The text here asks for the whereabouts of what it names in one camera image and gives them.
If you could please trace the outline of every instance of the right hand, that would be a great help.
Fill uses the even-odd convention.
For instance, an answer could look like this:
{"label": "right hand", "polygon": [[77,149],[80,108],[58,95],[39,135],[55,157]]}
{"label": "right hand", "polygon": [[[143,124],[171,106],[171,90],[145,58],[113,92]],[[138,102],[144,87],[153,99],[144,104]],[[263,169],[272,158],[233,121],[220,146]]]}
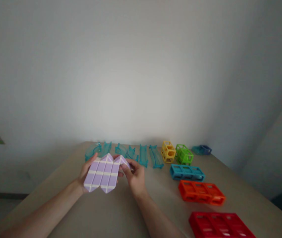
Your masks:
{"label": "right hand", "polygon": [[133,170],[131,171],[125,164],[122,164],[121,168],[128,179],[128,183],[133,196],[136,199],[142,198],[147,195],[147,190],[145,187],[144,167],[135,160],[127,158],[126,160],[131,165],[131,168]]}

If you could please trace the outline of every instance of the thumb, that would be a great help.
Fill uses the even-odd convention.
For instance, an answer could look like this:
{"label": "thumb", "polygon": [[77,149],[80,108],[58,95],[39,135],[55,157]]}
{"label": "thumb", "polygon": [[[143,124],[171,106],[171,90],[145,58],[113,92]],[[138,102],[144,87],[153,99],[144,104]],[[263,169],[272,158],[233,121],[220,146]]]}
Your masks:
{"label": "thumb", "polygon": [[133,176],[131,170],[125,164],[122,164],[121,167],[127,179],[130,180]]}

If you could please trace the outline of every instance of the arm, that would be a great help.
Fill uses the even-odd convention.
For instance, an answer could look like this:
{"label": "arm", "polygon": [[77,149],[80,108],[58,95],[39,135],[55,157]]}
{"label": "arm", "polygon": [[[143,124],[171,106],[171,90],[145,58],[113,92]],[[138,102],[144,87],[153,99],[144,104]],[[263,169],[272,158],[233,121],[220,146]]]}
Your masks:
{"label": "arm", "polygon": [[138,203],[151,237],[185,237],[184,234],[159,209],[157,204],[148,194],[145,187],[144,167],[134,160],[126,160],[133,168],[133,171],[130,171],[124,164],[122,165],[122,170],[128,179],[129,186]]}
{"label": "arm", "polygon": [[88,160],[81,169],[77,179],[71,182],[60,193],[43,204],[39,209],[25,217],[23,221],[4,231],[0,238],[46,238],[67,214],[75,202],[88,191],[83,186],[92,162],[97,158],[97,153]]}

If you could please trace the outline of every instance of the green cube frame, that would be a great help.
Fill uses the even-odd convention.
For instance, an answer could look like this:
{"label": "green cube frame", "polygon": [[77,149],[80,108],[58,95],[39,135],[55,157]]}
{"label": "green cube frame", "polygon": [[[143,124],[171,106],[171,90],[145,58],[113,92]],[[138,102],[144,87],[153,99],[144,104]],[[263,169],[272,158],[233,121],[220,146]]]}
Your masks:
{"label": "green cube frame", "polygon": [[176,145],[176,161],[181,165],[191,165],[194,155],[193,153],[183,144]]}

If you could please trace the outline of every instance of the hand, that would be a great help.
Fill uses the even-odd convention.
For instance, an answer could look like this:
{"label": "hand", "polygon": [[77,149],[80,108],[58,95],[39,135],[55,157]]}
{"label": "hand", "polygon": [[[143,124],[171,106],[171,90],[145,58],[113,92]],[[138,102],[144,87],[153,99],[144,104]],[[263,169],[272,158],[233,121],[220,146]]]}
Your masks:
{"label": "hand", "polygon": [[136,199],[142,198],[143,196],[147,195],[147,190],[145,187],[144,167],[135,160],[126,160],[131,165],[131,168],[133,170],[131,171],[125,164],[122,164],[121,168],[128,179],[128,183],[133,196]]}
{"label": "hand", "polygon": [[[84,163],[84,165],[81,167],[81,171],[80,171],[79,177],[76,179],[76,181],[78,182],[79,187],[82,190],[82,194],[88,192],[88,190],[84,187],[84,181],[86,179],[87,173],[89,171],[89,168],[90,168],[92,162],[94,162],[97,157],[98,157],[98,153],[95,153],[93,155],[93,157],[91,157],[86,163]],[[123,173],[119,172],[118,173],[118,177],[123,177]]]}

